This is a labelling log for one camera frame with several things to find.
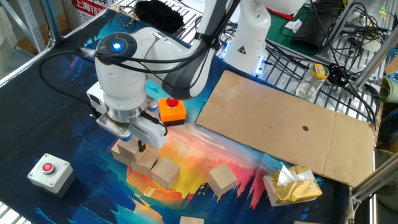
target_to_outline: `colorful mat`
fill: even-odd
[[[131,33],[144,26],[135,22],[126,29],[116,12],[107,11],[49,54],[95,47],[107,34]],[[195,125],[222,72],[238,72],[219,58],[213,59],[200,96],[185,101],[187,122],[169,128],[169,140],[160,150],[160,156],[181,166],[170,190],[115,161],[110,149],[116,138],[89,117],[89,108],[47,88],[39,79],[38,63],[0,88],[0,200],[32,223],[179,223],[181,216],[204,218],[206,224],[343,223],[348,196],[344,185],[317,176],[321,197],[272,208],[261,178],[280,169],[280,160]],[[74,55],[48,61],[44,76],[84,99],[97,81],[94,66]],[[147,92],[154,98],[168,97],[153,82],[147,84]],[[27,178],[44,153],[69,161],[75,171],[76,181],[61,200],[39,192]],[[206,176],[223,162],[238,181],[218,198]]]

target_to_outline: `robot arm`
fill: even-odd
[[[197,96],[206,84],[215,51],[211,41],[238,3],[239,0],[206,0],[205,13],[190,48],[151,27],[103,38],[95,53],[98,83],[87,92],[91,104],[102,113],[97,123],[124,141],[134,135],[160,149],[167,140],[167,129],[146,113],[147,79],[175,99]]]
[[[305,0],[243,0],[238,28],[228,44],[225,62],[251,75],[261,75],[265,64],[266,37],[271,16],[266,7],[285,14],[299,10]]]

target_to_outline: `wooden block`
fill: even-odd
[[[127,166],[130,165],[130,160],[128,158],[120,155],[119,148],[118,148],[117,144],[115,144],[112,147],[111,152],[112,152],[113,159],[115,159],[115,160],[117,160],[117,161],[119,161],[119,162],[121,162],[121,163],[123,163],[123,164],[125,164]]]
[[[141,157],[138,163],[131,161],[131,170],[139,174],[150,177],[150,170],[159,160],[159,151],[153,149],[146,149],[145,154]]]
[[[137,163],[147,151],[147,150],[145,150],[144,152],[139,151],[138,138],[135,138],[133,136],[128,142],[119,139],[116,144],[118,145],[120,155],[126,157],[127,159],[135,163]]]
[[[232,189],[237,180],[238,178],[226,163],[212,169],[207,175],[207,183],[217,197]]]
[[[180,224],[205,224],[202,218],[181,217]]]
[[[179,176],[180,166],[165,156],[150,170],[151,179],[167,190]]]

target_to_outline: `red push button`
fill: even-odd
[[[44,174],[51,174],[54,171],[54,165],[51,162],[45,163],[42,170]]]
[[[172,97],[167,98],[166,105],[169,108],[176,108],[178,106],[178,100],[173,99]]]

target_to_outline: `clear container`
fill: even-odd
[[[329,70],[322,64],[316,63],[306,72],[303,80],[296,88],[296,96],[303,100],[313,99],[326,78],[329,76]]]

